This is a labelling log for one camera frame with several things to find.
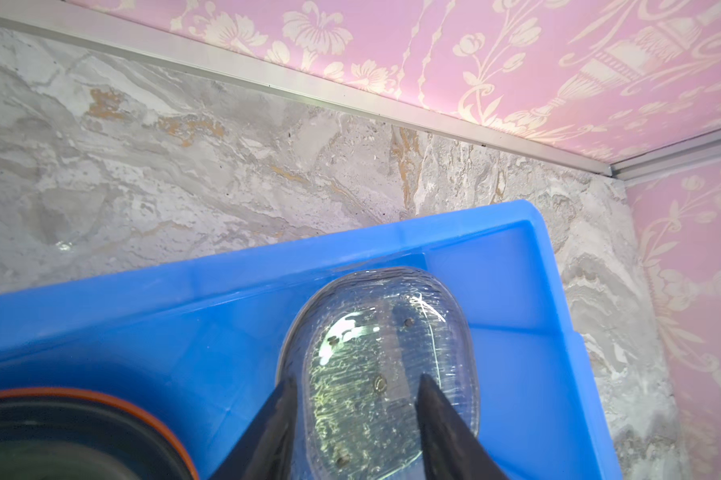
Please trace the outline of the black round plate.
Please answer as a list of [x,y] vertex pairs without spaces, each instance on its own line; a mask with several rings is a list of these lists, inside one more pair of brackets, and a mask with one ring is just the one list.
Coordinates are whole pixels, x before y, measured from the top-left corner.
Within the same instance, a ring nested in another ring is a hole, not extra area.
[[63,397],[0,399],[0,479],[194,479],[180,448],[116,406]]

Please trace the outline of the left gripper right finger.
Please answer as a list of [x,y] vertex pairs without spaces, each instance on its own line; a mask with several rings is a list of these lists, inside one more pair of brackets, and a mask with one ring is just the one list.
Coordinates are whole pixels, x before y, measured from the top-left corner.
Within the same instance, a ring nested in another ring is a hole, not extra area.
[[437,382],[423,374],[416,401],[426,480],[508,480]]

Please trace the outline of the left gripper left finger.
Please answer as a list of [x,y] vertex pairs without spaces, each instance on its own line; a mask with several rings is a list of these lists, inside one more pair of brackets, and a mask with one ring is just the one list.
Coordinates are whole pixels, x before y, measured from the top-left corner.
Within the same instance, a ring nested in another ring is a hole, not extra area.
[[290,478],[297,423],[298,386],[288,378],[274,388],[210,479]]

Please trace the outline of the clear ribbed glass plate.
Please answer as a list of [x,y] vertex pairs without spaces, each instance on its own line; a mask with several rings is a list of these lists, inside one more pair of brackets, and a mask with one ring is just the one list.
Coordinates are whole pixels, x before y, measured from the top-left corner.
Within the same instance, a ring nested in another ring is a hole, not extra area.
[[480,388],[454,295],[414,267],[354,272],[318,290],[280,352],[298,385],[294,479],[421,479],[416,400],[431,376],[472,432]]

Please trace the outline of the orange plastic plate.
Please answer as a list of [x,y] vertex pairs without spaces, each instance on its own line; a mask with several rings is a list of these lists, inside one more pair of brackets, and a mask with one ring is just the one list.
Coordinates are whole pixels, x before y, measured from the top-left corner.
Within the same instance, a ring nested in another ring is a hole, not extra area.
[[126,399],[96,390],[0,390],[0,444],[8,442],[80,447],[114,460],[138,479],[200,477],[188,449],[164,421]]

